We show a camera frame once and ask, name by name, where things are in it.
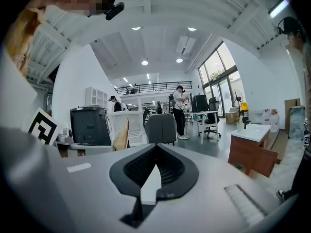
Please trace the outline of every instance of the man in white shirt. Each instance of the man in white shirt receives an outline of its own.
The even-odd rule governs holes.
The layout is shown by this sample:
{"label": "man in white shirt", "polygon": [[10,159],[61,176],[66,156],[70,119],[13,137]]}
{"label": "man in white shirt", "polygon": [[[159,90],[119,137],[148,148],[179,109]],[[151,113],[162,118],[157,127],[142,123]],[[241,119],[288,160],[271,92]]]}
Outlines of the man in white shirt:
{"label": "man in white shirt", "polygon": [[283,19],[283,27],[280,31],[282,34],[287,35],[292,48],[297,49],[302,54],[302,61],[304,64],[305,88],[306,88],[306,115],[308,118],[309,131],[304,137],[305,152],[295,174],[292,188],[289,191],[278,190],[276,195],[281,201],[285,201],[290,196],[301,194],[302,192],[309,193],[308,187],[310,186],[310,173],[311,173],[311,47],[307,43],[306,36],[304,35],[298,21],[293,17],[286,17]]}
{"label": "man in white shirt", "polygon": [[177,137],[178,139],[189,139],[189,136],[184,134],[185,129],[185,115],[183,112],[183,103],[182,101],[188,99],[188,97],[183,98],[184,88],[179,85],[176,90],[173,93],[173,99],[174,99],[174,108],[173,108],[173,114],[176,120],[177,124]]}

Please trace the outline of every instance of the white sneakers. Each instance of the white sneakers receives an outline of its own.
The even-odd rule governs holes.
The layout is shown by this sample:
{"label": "white sneakers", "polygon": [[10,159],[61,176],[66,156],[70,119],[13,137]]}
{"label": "white sneakers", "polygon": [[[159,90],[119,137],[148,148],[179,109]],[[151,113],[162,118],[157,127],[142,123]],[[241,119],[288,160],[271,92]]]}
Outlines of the white sneakers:
{"label": "white sneakers", "polygon": [[178,139],[183,139],[183,140],[188,140],[189,139],[189,136],[187,136],[187,135],[177,135],[177,137],[178,137]]}

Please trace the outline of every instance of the wooden cabinet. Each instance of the wooden cabinet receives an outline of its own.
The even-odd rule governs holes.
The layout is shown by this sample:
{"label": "wooden cabinet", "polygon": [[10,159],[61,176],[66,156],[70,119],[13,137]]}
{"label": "wooden cabinet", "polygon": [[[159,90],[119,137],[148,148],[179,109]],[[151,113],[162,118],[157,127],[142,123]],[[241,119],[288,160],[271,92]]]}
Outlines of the wooden cabinet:
{"label": "wooden cabinet", "polygon": [[260,142],[231,136],[231,147],[229,155],[230,164],[242,164],[246,175],[250,171],[261,173],[269,177],[276,163],[277,152],[265,149],[269,132]]}

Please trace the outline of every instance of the computer monitor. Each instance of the computer monitor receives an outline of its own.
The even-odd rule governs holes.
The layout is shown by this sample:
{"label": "computer monitor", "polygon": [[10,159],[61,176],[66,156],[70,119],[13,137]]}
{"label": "computer monitor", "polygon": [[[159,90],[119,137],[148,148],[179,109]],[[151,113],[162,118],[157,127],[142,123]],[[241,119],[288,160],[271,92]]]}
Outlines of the computer monitor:
{"label": "computer monitor", "polygon": [[190,94],[190,98],[192,112],[208,111],[208,103],[205,95],[192,96],[192,94]]}
{"label": "computer monitor", "polygon": [[83,145],[111,146],[108,110],[101,106],[84,106],[70,110],[73,141]]}

